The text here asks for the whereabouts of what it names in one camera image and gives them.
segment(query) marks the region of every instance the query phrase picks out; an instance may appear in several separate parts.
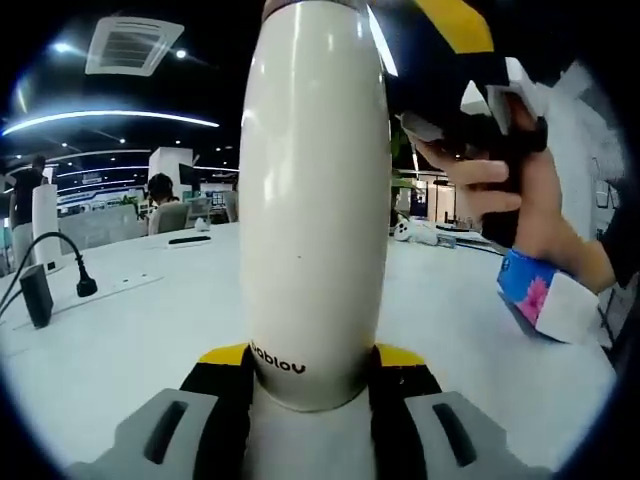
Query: office desk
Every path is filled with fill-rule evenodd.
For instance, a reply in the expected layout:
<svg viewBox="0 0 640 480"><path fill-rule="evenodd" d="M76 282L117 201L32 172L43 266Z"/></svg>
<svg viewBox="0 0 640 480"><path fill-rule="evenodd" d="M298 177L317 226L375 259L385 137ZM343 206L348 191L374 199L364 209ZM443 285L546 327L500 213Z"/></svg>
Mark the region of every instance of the office desk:
<svg viewBox="0 0 640 480"><path fill-rule="evenodd" d="M161 389L178 388L203 353L248 340L238 224L212 227L204 245L166 247L192 234L84 252L99 285L141 272L162 278L60 313L43 330L13 329L27 318L22 299L7 310L6 376L63 464L95 459L121 420ZM422 355L443 390L459 391L507 430L521 460L556 469L599 412L614 373L595 341L564 345L524 333L497 293L500 262L390 240L378 339ZM74 266L53 275L54 301L75 291ZM366 393L331 412L300 414L258 390L245 464L254 478L374 478L369 438Z"/></svg>

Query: hand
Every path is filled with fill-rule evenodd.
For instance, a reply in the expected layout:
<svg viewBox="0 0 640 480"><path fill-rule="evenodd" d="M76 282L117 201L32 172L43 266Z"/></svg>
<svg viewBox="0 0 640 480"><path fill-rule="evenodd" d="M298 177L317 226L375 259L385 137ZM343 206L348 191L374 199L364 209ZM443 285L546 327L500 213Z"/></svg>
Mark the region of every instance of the hand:
<svg viewBox="0 0 640 480"><path fill-rule="evenodd" d="M535 119L529 115L516 95L507 96L514 124L522 130L533 130ZM489 212L520 209L514 247L536 258L553 260L560 233L568 227L561 215L562 192L551 152L533 153L522 165L521 195L488 190L492 183L504 182L509 175L507 164L482 155L474 160L456 160L439 148L409 134L409 139L431 165L444 170L465 197L475 220Z"/></svg>

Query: ceiling air conditioner vent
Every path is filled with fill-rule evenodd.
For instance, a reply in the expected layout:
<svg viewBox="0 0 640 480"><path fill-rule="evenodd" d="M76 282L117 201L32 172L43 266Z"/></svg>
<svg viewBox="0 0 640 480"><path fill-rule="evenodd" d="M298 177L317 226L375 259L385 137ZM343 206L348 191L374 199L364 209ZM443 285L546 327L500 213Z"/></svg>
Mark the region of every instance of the ceiling air conditioner vent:
<svg viewBox="0 0 640 480"><path fill-rule="evenodd" d="M149 77L184 31L175 23L106 17L96 26L85 73Z"/></svg>

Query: power cord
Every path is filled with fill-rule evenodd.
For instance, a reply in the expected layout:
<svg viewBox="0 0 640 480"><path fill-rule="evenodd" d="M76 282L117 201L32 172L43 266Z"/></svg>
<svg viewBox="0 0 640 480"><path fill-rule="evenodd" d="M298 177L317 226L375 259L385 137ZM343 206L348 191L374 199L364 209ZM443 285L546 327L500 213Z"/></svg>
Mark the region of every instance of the power cord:
<svg viewBox="0 0 640 480"><path fill-rule="evenodd" d="M80 254L80 250L78 250L78 247L76 247L76 244L73 243L73 240L67 237L64 233L60 233L60 232L43 233L38 238L36 238L33 242L31 242L31 245L29 245L29 248L27 249L27 252L24 258L22 259L22 262L18 267L18 270L16 270L16 274L13 277L13 280L11 280L11 284L9 285L9 288L7 288L7 290L4 292L4 295L0 300L0 316L2 315L2 313L4 313L4 311L6 310L6 307L8 307L9 304L13 300L15 300L15 298L22 291L20 290L20 292L16 293L13 297L11 297L7 301L7 297L11 294L11 290L13 290L13 287L15 286L16 282L20 278L20 274L22 273L22 270L24 270L24 267L27 261L29 260L29 256L31 255L31 252L33 251L35 246L38 243L40 243L42 240L46 240L47 238L52 238L52 237L60 238L61 240L64 240L65 242L67 242L69 246L72 248L74 255L76 256L76 263L78 264L78 270L80 271L80 280L76 285L76 292L78 293L78 296L88 297L98 291L98 285L96 284L96 281L93 278L91 278L87 273L87 269L84 266L84 261L82 260L82 255Z"/></svg>

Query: tissue box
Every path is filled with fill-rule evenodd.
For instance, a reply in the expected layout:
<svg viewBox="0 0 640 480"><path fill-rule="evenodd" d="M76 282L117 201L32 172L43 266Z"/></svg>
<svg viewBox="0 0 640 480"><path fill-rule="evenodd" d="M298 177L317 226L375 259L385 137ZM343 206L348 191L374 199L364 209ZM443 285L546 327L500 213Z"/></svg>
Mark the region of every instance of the tissue box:
<svg viewBox="0 0 640 480"><path fill-rule="evenodd" d="M538 332L556 340L583 343L597 326L598 297L549 263L509 250L498 284Z"/></svg>

